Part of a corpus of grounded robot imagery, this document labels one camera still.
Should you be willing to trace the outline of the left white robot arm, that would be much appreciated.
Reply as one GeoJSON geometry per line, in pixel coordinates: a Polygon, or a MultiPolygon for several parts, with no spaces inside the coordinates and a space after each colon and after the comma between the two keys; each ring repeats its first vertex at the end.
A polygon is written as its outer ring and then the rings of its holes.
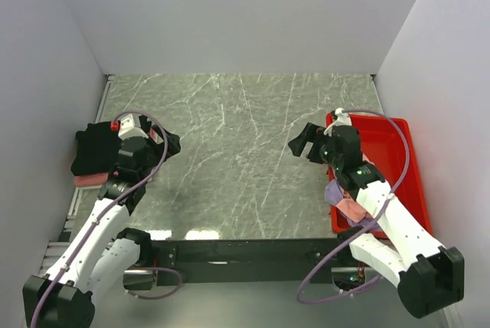
{"type": "Polygon", "coordinates": [[[153,259],[149,233],[125,228],[145,194],[146,183],[168,156],[168,136],[161,140],[131,136],[121,142],[116,164],[102,185],[90,217],[60,258],[25,282],[22,295],[29,327],[88,327],[98,300],[131,266],[153,259]]]}

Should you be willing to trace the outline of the red plastic bin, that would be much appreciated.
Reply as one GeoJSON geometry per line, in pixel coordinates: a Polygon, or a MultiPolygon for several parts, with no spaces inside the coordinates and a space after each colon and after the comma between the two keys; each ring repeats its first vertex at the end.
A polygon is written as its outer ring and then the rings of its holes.
{"type": "MultiPolygon", "coordinates": [[[[429,233],[433,232],[426,207],[426,199],[417,156],[415,154],[407,121],[394,118],[393,121],[407,140],[410,150],[410,164],[403,181],[395,191],[396,196],[408,212],[429,233]]],[[[395,128],[382,117],[351,115],[351,122],[361,137],[361,150],[381,171],[386,180],[393,185],[402,173],[405,164],[403,140],[395,128]]]]}

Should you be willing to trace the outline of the lavender t shirt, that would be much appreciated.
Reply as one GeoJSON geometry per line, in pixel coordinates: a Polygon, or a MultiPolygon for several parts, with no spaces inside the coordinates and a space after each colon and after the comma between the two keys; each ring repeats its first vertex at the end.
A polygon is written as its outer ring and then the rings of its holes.
{"type": "MultiPolygon", "coordinates": [[[[325,200],[326,200],[326,202],[328,204],[336,207],[336,205],[341,201],[341,190],[344,190],[344,189],[338,184],[336,179],[330,181],[330,183],[327,184],[327,186],[325,187],[325,200]]],[[[365,225],[357,225],[357,226],[366,226],[371,221],[369,221],[365,225]]]]}

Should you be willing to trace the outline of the salmon pink t shirt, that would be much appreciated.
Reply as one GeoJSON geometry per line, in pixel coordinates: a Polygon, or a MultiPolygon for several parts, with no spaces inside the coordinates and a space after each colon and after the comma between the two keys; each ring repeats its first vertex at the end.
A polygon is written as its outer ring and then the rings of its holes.
{"type": "Polygon", "coordinates": [[[341,201],[336,208],[345,216],[350,226],[365,225],[373,219],[345,190],[341,190],[341,201]]]}

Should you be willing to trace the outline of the folded pink t shirt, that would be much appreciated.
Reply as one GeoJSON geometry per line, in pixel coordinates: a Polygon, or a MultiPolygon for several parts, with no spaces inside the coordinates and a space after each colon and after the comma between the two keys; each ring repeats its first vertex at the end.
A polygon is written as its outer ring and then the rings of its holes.
{"type": "Polygon", "coordinates": [[[74,177],[74,185],[77,188],[100,187],[106,182],[108,177],[108,172],[101,172],[92,175],[78,175],[74,177]]]}

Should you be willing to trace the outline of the folded black t shirt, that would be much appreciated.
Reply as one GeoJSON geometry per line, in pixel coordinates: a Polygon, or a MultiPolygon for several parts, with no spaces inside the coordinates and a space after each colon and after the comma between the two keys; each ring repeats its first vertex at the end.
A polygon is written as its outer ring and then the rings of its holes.
{"type": "MultiPolygon", "coordinates": [[[[163,141],[162,131],[157,125],[146,124],[147,135],[161,151],[161,159],[167,160],[180,153],[180,137],[167,132],[168,142],[163,141]]],[[[116,156],[122,140],[110,129],[110,121],[89,123],[87,128],[76,133],[77,151],[71,165],[73,175],[92,175],[114,172],[116,156]]]]}

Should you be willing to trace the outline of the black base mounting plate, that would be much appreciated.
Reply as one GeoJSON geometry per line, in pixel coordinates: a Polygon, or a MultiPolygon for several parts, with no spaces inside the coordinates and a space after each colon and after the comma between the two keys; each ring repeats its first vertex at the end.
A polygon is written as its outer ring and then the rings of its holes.
{"type": "MultiPolygon", "coordinates": [[[[152,242],[152,258],[146,267],[166,267],[179,272],[184,284],[301,281],[324,256],[340,245],[343,237],[261,240],[166,240],[152,242]]],[[[311,279],[332,283],[343,272],[356,271],[348,248],[337,253],[311,279]]],[[[145,271],[140,266],[126,271],[127,290],[151,290],[175,286],[178,277],[164,271],[145,271]]]]}

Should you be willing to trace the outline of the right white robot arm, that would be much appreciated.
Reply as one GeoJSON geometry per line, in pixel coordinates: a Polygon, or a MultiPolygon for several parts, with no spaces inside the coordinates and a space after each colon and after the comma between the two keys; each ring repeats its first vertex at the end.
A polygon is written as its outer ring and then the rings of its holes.
{"type": "Polygon", "coordinates": [[[416,318],[459,302],[464,297],[465,260],[455,247],[446,248],[408,212],[381,172],[363,158],[361,137],[350,125],[324,128],[308,123],[288,146],[301,156],[329,165],[338,184],[372,216],[369,224],[330,251],[306,275],[311,278],[335,255],[352,266],[372,267],[396,288],[405,309],[416,318]]]}

